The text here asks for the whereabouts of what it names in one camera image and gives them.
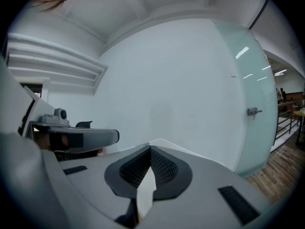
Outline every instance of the wooden floor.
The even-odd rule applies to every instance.
[[[291,194],[305,165],[305,152],[295,146],[297,133],[273,152],[265,168],[245,180],[271,204]]]

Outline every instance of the black vent slot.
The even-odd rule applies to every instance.
[[[73,168],[69,168],[69,169],[64,169],[63,171],[66,175],[71,175],[71,174],[74,174],[74,173],[77,173],[77,172],[80,172],[80,171],[83,171],[86,169],[87,169],[86,166],[77,166],[77,167],[73,167]]]
[[[235,190],[234,187],[222,187],[219,188],[218,191],[243,225],[259,216],[255,209]]]
[[[137,157],[129,160],[120,168],[120,176],[130,185],[138,188],[151,166],[151,151],[147,149]]]
[[[86,152],[86,153],[81,153],[81,154],[70,154],[70,153],[56,152],[55,155],[56,155],[57,160],[60,162],[60,161],[65,161],[65,160],[96,157],[97,152],[98,152],[98,150],[93,150],[93,151]]]
[[[151,149],[151,166],[155,175],[157,189],[172,181],[177,173],[178,166],[169,159]]]

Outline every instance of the door handle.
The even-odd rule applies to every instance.
[[[262,110],[257,110],[256,107],[247,109],[247,116],[256,115],[257,113],[261,113]]]

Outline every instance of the gray device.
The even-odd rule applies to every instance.
[[[50,134],[53,152],[81,154],[110,146],[120,140],[117,130],[71,127],[64,109],[56,109],[54,115],[41,116],[39,122],[30,121],[27,137],[34,139],[35,129]],[[61,135],[67,136],[68,146],[62,145]]]
[[[0,156],[7,160],[0,163],[4,184],[41,228],[242,228],[255,225],[270,208],[226,167],[178,150],[149,144],[58,162],[53,152],[29,139],[0,138]],[[139,223],[137,187],[149,167],[157,189]],[[22,170],[28,172],[19,175]]]

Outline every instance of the white wall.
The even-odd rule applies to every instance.
[[[304,90],[304,78],[297,72],[290,70],[287,75],[274,77],[276,87],[284,89],[288,93],[303,92]]]
[[[305,77],[304,55],[293,28],[271,0],[251,31],[268,57],[292,66]]]
[[[15,20],[10,32],[54,42],[95,59],[104,48],[96,37],[53,13],[25,11]]]
[[[67,111],[67,118],[71,126],[81,121],[96,122],[93,111],[93,96],[84,94],[48,92],[48,103],[54,108],[62,108]]]
[[[94,111],[99,128],[120,131],[111,148],[164,138],[235,170],[245,98],[239,78],[231,77],[238,75],[234,59],[210,20],[150,27],[115,45],[101,62],[109,69]]]

